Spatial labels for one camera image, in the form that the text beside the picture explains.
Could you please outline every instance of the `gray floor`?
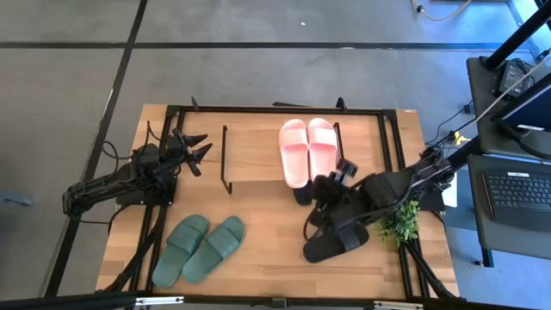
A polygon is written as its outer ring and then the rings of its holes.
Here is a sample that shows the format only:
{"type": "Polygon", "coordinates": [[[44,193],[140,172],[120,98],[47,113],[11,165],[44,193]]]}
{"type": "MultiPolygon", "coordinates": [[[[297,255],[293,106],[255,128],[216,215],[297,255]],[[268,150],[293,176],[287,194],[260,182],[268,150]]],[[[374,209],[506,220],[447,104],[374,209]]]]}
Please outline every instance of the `gray floor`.
{"type": "MultiPolygon", "coordinates": [[[[427,1],[425,8],[443,16],[459,5],[427,1]]],[[[0,40],[126,40],[137,8],[138,1],[130,0],[3,0],[0,40]]],[[[406,0],[156,0],[147,6],[138,40],[500,42],[516,27],[504,3],[473,3],[456,18],[434,23],[414,14],[406,0]]],[[[142,104],[188,104],[191,96],[199,104],[321,106],[343,96],[350,107],[415,108],[430,140],[436,126],[470,100],[465,61],[481,54],[488,51],[134,51],[108,140],[129,152],[142,104]]],[[[531,59],[529,53],[517,56],[531,59]]],[[[0,130],[6,133],[0,189],[35,199],[31,208],[0,208],[0,300],[40,293],[64,223],[61,193],[80,178],[120,59],[119,50],[0,50],[0,130]]],[[[443,130],[468,119],[459,116],[443,130]]],[[[97,174],[110,172],[113,164],[102,158],[97,174]]],[[[112,204],[103,203],[85,217],[106,220],[112,212],[112,204]]],[[[105,231],[81,225],[61,294],[93,291],[105,231]]],[[[479,256],[476,238],[460,233],[449,238],[450,248],[461,249],[453,250],[453,259],[463,296],[549,305],[532,294],[500,297],[499,292],[526,289],[529,265],[524,282],[510,279],[519,274],[484,276],[492,271],[472,266],[466,272],[471,257],[462,253],[479,256]]],[[[530,292],[544,296],[545,283],[530,292]]]]}

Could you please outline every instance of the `pink slipper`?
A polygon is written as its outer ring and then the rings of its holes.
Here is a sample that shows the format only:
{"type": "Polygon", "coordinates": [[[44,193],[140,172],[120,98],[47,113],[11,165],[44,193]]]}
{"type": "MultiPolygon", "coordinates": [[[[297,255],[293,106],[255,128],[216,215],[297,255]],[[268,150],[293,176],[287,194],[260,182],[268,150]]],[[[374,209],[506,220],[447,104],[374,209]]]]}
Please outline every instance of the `pink slipper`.
{"type": "Polygon", "coordinates": [[[310,174],[329,176],[337,167],[337,134],[329,121],[315,118],[308,124],[310,174]]]}
{"type": "Polygon", "coordinates": [[[279,131],[279,149],[288,187],[305,187],[308,183],[308,138],[303,121],[295,119],[283,125],[279,131]]]}

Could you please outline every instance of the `green plant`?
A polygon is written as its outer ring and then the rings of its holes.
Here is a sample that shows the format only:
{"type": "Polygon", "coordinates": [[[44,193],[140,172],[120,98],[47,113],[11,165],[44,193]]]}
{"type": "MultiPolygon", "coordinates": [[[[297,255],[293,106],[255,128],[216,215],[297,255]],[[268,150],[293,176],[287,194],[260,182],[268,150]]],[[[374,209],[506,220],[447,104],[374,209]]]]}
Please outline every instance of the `green plant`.
{"type": "Polygon", "coordinates": [[[379,228],[383,241],[394,240],[399,246],[401,242],[418,237],[419,224],[417,211],[419,202],[405,201],[398,210],[388,217],[379,220],[379,228]]]}

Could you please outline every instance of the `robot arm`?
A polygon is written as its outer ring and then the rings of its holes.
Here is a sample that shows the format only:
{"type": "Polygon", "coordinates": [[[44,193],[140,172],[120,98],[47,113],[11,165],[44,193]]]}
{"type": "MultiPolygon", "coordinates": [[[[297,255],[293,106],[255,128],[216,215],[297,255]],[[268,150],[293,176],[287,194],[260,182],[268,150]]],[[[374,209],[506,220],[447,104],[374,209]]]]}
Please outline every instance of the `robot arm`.
{"type": "MultiPolygon", "coordinates": [[[[134,150],[131,161],[117,171],[88,182],[76,183],[63,194],[63,212],[70,217],[78,217],[90,210],[98,202],[104,202],[125,195],[164,197],[173,195],[176,175],[180,165],[188,163],[195,176],[201,172],[197,164],[207,154],[212,144],[199,150],[190,151],[203,141],[206,134],[187,136],[177,129],[172,131],[164,143],[164,149],[159,151],[154,144],[148,144],[134,150]]],[[[140,204],[144,199],[133,203],[140,204]]]]}
{"type": "MultiPolygon", "coordinates": [[[[368,241],[365,226],[386,217],[402,202],[418,200],[426,189],[445,189],[454,177],[449,161],[440,150],[428,148],[421,159],[402,171],[369,175],[353,186],[345,186],[357,168],[341,159],[337,172],[318,176],[313,182],[316,207],[308,216],[303,231],[306,239],[304,255],[308,261],[321,260],[351,251],[368,241]],[[312,238],[306,235],[306,225],[318,228],[312,238]]],[[[454,296],[438,281],[429,265],[411,244],[405,244],[439,297],[454,296]]]]}

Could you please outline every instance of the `black slipper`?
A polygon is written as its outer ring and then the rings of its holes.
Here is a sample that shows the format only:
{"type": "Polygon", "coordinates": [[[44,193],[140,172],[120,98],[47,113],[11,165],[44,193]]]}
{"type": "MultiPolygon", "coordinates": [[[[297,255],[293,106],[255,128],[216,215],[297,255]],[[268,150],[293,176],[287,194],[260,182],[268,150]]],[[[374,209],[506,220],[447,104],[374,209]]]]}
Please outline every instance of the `black slipper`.
{"type": "Polygon", "coordinates": [[[319,263],[365,245],[368,240],[369,234],[365,227],[354,223],[340,229],[336,234],[327,231],[316,233],[306,242],[302,252],[308,262],[319,263]]]}
{"type": "Polygon", "coordinates": [[[310,206],[312,204],[312,181],[300,189],[293,189],[294,199],[298,204],[303,207],[310,206]]]}

